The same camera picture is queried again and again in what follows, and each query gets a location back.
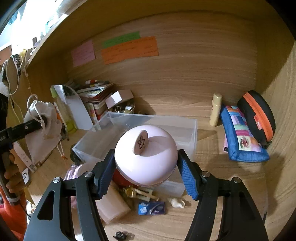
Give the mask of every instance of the metal screw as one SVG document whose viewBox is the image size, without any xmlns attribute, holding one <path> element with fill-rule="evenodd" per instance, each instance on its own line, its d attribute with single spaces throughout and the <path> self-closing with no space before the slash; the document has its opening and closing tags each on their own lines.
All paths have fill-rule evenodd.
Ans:
<svg viewBox="0 0 296 241">
<path fill-rule="evenodd" d="M 203 176 L 203 177 L 209 177 L 209 176 L 210 176 L 210 173 L 207 172 L 207 171 L 203 171 L 203 172 L 202 172 L 202 176 Z"/>
<path fill-rule="evenodd" d="M 85 177 L 91 177 L 91 175 L 92 175 L 91 171 L 87 171 L 87 172 L 84 173 Z"/>
<path fill-rule="evenodd" d="M 235 183 L 241 183 L 241 179 L 240 179 L 239 177 L 234 177 L 234 178 L 233 178 L 233 181 L 234 181 Z"/>
<path fill-rule="evenodd" d="M 60 177 L 55 177 L 54 178 L 54 183 L 59 183 L 61 181 L 61 178 Z"/>
</svg>

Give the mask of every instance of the white paper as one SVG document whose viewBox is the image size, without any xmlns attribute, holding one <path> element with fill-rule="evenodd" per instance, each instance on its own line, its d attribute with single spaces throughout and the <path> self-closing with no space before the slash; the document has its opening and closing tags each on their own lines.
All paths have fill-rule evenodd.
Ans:
<svg viewBox="0 0 296 241">
<path fill-rule="evenodd" d="M 72 112 L 76 126 L 78 129 L 88 131 L 93 126 L 89 113 L 87 112 L 82 100 L 75 90 L 69 86 L 67 86 L 67 88 L 69 88 L 74 93 L 72 96 L 66 96 L 66 101 L 70 111 Z"/>
<path fill-rule="evenodd" d="M 57 92 L 58 96 L 60 97 L 60 99 L 67 104 L 66 102 L 66 95 L 65 92 L 63 90 L 63 85 L 54 85 L 54 89 Z"/>
<path fill-rule="evenodd" d="M 96 97 L 98 94 L 100 94 L 103 90 L 105 89 L 100 89 L 100 90 L 95 90 L 95 91 L 88 91 L 88 92 L 82 92 L 82 93 L 79 93 L 78 95 L 79 96 L 82 96 L 82 97 L 89 97 L 89 98 L 92 98 L 92 97 Z"/>
</svg>

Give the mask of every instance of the person's hand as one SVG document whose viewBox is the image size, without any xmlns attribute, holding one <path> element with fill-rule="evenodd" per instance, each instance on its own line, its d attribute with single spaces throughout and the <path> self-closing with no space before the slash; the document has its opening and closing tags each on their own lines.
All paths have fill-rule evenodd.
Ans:
<svg viewBox="0 0 296 241">
<path fill-rule="evenodd" d="M 10 154 L 9 159 L 11 160 L 11 163 L 4 173 L 4 177 L 8 180 L 6 187 L 9 189 L 10 193 L 22 193 L 25 188 L 24 180 L 17 165 L 14 164 L 14 155 Z"/>
</svg>

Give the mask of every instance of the orange zipper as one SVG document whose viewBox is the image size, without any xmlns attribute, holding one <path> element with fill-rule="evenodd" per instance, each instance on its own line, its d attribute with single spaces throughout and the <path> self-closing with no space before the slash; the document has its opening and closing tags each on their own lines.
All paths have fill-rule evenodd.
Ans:
<svg viewBox="0 0 296 241">
<path fill-rule="evenodd" d="M 264 113 L 264 111 L 262 110 L 260 105 L 257 103 L 257 101 L 253 98 L 253 96 L 250 95 L 250 93 L 247 92 L 246 94 L 244 94 L 243 97 L 249 103 L 249 105 L 254 110 L 255 114 L 257 115 L 259 122 L 263 127 L 267 141 L 268 142 L 271 141 L 274 133 L 272 131 L 272 127 L 270 125 L 270 122 L 269 122 L 266 114 Z"/>
</svg>

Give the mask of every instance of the stack of books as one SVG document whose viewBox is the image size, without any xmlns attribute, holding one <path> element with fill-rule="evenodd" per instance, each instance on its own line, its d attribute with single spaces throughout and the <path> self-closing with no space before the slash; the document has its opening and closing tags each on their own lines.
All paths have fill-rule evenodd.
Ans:
<svg viewBox="0 0 296 241">
<path fill-rule="evenodd" d="M 107 110 L 106 99 L 113 94 L 113 84 L 109 81 L 88 80 L 86 85 L 76 90 L 83 101 L 93 124 L 96 124 Z"/>
</svg>

